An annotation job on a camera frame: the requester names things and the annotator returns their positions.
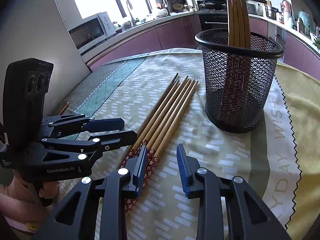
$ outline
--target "black mesh basket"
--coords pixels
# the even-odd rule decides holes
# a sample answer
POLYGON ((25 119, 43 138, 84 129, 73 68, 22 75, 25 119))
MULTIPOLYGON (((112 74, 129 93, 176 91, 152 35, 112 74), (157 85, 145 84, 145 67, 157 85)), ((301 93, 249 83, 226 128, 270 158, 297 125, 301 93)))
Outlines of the black mesh basket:
POLYGON ((244 133, 256 127, 276 69, 281 45, 251 33, 251 49, 228 46, 228 30, 196 35, 202 47, 208 118, 218 128, 244 133))

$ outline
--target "basket rim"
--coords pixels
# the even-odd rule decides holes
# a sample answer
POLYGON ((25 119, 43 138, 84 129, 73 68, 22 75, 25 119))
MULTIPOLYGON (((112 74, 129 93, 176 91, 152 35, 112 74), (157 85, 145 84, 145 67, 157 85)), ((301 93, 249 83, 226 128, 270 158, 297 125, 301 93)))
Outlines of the basket rim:
POLYGON ((234 55, 240 55, 240 56, 247 56, 247 57, 256 57, 256 58, 266 58, 266 59, 278 59, 281 58, 284 55, 284 50, 282 46, 277 43, 276 41, 263 36, 258 33, 251 32, 251 35, 263 38, 271 43, 273 43, 275 46, 278 47, 277 51, 262 51, 262 50, 253 50, 253 49, 244 49, 244 48, 238 48, 238 47, 233 47, 233 46, 228 46, 228 45, 223 45, 223 44, 218 44, 214 42, 209 42, 201 39, 201 35, 211 33, 211 32, 228 32, 228 29, 211 29, 211 30, 206 30, 203 32, 198 33, 195 36, 196 43, 202 47, 205 47, 207 49, 212 49, 212 50, 218 50, 221 52, 225 53, 230 53, 234 55))

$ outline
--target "white microwave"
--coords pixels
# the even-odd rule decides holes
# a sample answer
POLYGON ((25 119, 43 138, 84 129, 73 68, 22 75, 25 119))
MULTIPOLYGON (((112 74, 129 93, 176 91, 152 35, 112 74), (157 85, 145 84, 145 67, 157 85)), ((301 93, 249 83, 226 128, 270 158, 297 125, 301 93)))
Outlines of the white microwave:
POLYGON ((116 33, 107 12, 82 19, 68 31, 80 54, 116 33))

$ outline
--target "camera lens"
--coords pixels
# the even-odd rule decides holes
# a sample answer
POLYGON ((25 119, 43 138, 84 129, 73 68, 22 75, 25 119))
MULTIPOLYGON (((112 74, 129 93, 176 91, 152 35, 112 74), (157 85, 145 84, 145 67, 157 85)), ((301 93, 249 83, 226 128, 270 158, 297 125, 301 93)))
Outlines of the camera lens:
POLYGON ((47 75, 47 78, 45 80, 45 87, 47 88, 49 86, 49 82, 50 82, 50 75, 47 75))
POLYGON ((40 74, 40 76, 39 76, 39 78, 38 78, 38 84, 37 84, 37 90, 38 90, 38 92, 40 92, 41 91, 41 89, 42 89, 42 85, 43 85, 43 76, 44 76, 44 74, 43 73, 41 73, 40 74))
POLYGON ((28 88, 27 88, 29 94, 31 94, 31 92, 33 91, 33 85, 35 84, 35 80, 36 78, 34 75, 32 75, 29 79, 28 88))

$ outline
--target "countertop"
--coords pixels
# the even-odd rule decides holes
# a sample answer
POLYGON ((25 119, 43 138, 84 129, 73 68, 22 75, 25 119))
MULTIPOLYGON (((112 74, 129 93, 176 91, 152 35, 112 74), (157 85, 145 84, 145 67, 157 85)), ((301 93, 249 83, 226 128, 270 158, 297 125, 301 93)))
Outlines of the countertop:
MULTIPOLYGON (((124 40, 125 38, 134 35, 144 29, 151 28, 152 26, 159 25, 161 23, 174 20, 180 17, 188 16, 188 15, 193 15, 193 14, 227 14, 227 12, 221 12, 221 11, 200 11, 200 12, 181 12, 181 13, 172 13, 170 16, 162 17, 159 19, 154 19, 151 21, 148 21, 146 23, 140 24, 138 26, 132 27, 128 30, 123 31, 122 33, 116 34, 114 36, 111 36, 110 38, 106 39, 105 41, 100 42, 97 44, 95 47, 90 49, 89 51, 85 52, 82 54, 82 59, 84 62, 88 62, 90 59, 98 55, 100 52, 104 51, 107 48, 110 48, 112 45, 115 43, 124 40)), ((281 24, 277 21, 274 21, 272 19, 269 19, 267 17, 259 16, 259 15, 254 15, 254 14, 249 14, 249 17, 252 18, 257 18, 261 20, 265 20, 267 22, 270 22, 276 26, 281 27, 282 29, 286 30, 296 38, 298 38, 300 41, 302 41, 306 46, 308 46, 311 50, 313 50, 315 53, 317 53, 320 56, 320 49, 318 49, 314 44, 311 39, 308 37, 304 36, 302 33, 297 32, 294 29, 289 28, 288 26, 281 24)))

